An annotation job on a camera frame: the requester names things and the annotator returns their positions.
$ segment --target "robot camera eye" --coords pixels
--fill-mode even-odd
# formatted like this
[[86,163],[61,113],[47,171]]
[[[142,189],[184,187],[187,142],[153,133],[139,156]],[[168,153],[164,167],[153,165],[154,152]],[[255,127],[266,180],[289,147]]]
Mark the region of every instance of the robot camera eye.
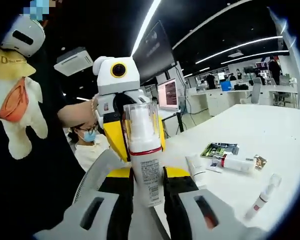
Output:
[[116,78],[122,78],[126,74],[126,66],[122,63],[116,63],[112,67],[112,75]]

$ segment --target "orange fanny pack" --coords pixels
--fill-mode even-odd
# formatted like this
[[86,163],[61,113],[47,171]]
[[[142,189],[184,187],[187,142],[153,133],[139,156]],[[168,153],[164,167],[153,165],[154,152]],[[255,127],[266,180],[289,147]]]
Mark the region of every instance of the orange fanny pack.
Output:
[[22,77],[5,97],[0,109],[0,118],[13,123],[19,122],[24,116],[28,104],[25,78]]

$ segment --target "plush toy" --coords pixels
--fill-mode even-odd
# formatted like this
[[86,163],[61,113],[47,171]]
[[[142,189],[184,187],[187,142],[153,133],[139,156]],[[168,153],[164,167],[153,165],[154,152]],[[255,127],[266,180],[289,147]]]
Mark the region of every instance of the plush toy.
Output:
[[39,107],[43,102],[41,87],[29,77],[35,72],[20,53],[0,49],[0,121],[9,139],[10,154],[16,160],[32,150],[27,126],[41,139],[48,136],[48,126]]

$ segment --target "face mask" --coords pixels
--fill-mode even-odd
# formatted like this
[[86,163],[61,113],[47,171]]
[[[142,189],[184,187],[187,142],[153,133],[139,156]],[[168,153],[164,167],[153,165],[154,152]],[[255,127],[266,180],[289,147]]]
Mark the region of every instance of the face mask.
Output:
[[80,138],[82,138],[83,141],[87,142],[87,143],[91,143],[96,139],[96,131],[93,130],[91,133],[89,133],[88,131],[85,131],[83,134],[83,137],[79,136]]

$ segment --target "blue bin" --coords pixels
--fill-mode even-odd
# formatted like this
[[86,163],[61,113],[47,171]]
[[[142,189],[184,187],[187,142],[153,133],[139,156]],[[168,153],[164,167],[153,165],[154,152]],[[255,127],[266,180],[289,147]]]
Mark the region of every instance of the blue bin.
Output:
[[230,81],[222,81],[220,82],[222,91],[230,91],[232,89]]

